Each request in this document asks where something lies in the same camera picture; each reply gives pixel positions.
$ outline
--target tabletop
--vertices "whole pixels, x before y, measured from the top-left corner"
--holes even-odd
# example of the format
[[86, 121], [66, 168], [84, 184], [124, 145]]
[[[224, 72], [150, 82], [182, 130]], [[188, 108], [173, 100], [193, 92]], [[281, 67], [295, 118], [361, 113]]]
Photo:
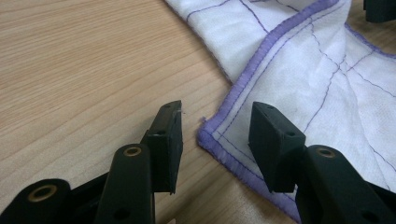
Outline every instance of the tabletop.
[[[396, 53], [395, 21], [368, 23], [353, 1], [348, 22]], [[230, 88], [164, 1], [1, 1], [0, 211], [40, 179], [75, 188], [107, 172], [161, 105], [181, 100], [177, 193], [156, 194], [157, 223], [294, 223], [196, 143]]]

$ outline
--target wood grain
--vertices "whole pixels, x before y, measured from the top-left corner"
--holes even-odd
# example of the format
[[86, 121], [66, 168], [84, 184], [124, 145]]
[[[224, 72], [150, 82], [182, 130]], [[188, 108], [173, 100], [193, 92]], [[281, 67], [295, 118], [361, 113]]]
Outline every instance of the wood grain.
[[[360, 3], [351, 25], [396, 53], [395, 23], [366, 31]], [[180, 99], [177, 194], [156, 195], [157, 223], [294, 223], [196, 144], [202, 117], [217, 111], [230, 87], [163, 1], [1, 1], [0, 210], [40, 179], [74, 188], [103, 174], [161, 105]]]

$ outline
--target table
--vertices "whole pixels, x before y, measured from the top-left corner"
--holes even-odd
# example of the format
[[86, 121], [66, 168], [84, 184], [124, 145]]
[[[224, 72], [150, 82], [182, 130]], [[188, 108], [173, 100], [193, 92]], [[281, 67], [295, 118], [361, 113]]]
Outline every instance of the table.
[[[396, 53], [396, 23], [348, 22]], [[183, 103], [177, 193], [156, 194], [157, 223], [294, 223], [241, 184], [195, 135], [231, 88], [200, 38], [164, 1], [0, 3], [0, 210], [24, 187], [75, 188], [138, 143], [159, 107]]]

